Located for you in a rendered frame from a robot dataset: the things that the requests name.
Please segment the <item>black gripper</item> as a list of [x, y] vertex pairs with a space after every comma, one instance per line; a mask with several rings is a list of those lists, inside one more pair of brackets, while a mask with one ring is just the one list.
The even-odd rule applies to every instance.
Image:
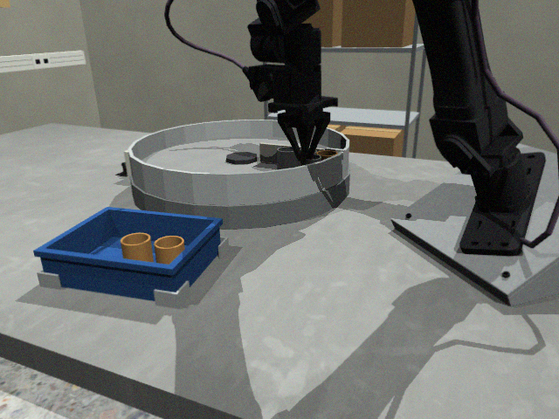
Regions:
[[[297, 73], [297, 67], [289, 65], [285, 66], [285, 70], [289, 70], [290, 104], [268, 103], [268, 112], [286, 110], [278, 113], [278, 123], [291, 143], [297, 160], [305, 162], [306, 159], [312, 160], [330, 122], [330, 112], [323, 112], [323, 108], [338, 106], [338, 98], [321, 96], [321, 65], [314, 65], [314, 71], [310, 66], [301, 67], [300, 73]], [[312, 139], [314, 126], [316, 129]], [[293, 127], [297, 129], [301, 151]]]

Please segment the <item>bronze bushing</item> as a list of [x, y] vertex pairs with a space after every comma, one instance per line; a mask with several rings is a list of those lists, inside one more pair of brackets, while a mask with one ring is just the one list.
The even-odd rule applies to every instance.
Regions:
[[[144, 242], [144, 243], [143, 243]], [[121, 239], [122, 256], [125, 259], [153, 262], [151, 238], [146, 233], [133, 233]]]
[[317, 154], [317, 155], [320, 155], [320, 156], [321, 156], [321, 160], [323, 161], [323, 160], [325, 160], [325, 159], [327, 159], [327, 158], [329, 158], [329, 157], [332, 157], [332, 156], [334, 156], [334, 155], [337, 155], [338, 153], [335, 152], [335, 151], [332, 151], [332, 150], [322, 150], [322, 151], [318, 151], [316, 154]]
[[161, 237], [154, 242], [154, 246], [155, 259], [160, 264], [170, 264], [185, 249], [183, 238], [178, 236]]

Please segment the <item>blue plastic tray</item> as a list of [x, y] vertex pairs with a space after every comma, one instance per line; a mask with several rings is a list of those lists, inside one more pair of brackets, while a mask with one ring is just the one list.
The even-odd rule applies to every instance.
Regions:
[[[155, 301], [154, 289], [193, 285], [218, 255], [220, 226], [215, 217], [106, 207], [33, 252], [61, 287]], [[154, 263], [122, 258], [120, 240], [133, 233], [151, 236]], [[166, 236], [182, 237], [185, 249], [158, 264], [154, 242]]]

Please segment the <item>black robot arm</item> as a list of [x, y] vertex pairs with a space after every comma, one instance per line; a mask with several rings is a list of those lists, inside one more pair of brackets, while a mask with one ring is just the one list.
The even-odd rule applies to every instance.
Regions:
[[[436, 146], [461, 174], [471, 175], [477, 194], [459, 246], [465, 254], [516, 256], [545, 154], [521, 154], [516, 148], [523, 134], [486, 78], [473, 0], [412, 2], [431, 72], [435, 114], [429, 122]], [[248, 66], [259, 102], [290, 104], [285, 66], [300, 73], [301, 67], [314, 71], [313, 65], [321, 64], [320, 28], [302, 24], [320, 9], [318, 0], [257, 0], [260, 19], [247, 25], [252, 55], [260, 62], [285, 64]]]

